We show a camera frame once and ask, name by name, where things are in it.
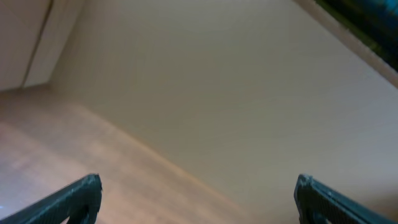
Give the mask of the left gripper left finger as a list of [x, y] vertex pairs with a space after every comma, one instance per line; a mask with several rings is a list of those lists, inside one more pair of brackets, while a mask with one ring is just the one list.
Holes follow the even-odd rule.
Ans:
[[102, 183], [88, 174], [3, 219], [1, 224], [95, 224], [101, 207]]

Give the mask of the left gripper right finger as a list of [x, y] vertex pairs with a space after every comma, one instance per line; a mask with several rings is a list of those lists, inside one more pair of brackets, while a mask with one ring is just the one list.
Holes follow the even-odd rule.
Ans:
[[298, 176], [294, 199], [300, 224], [395, 224], [307, 174]]

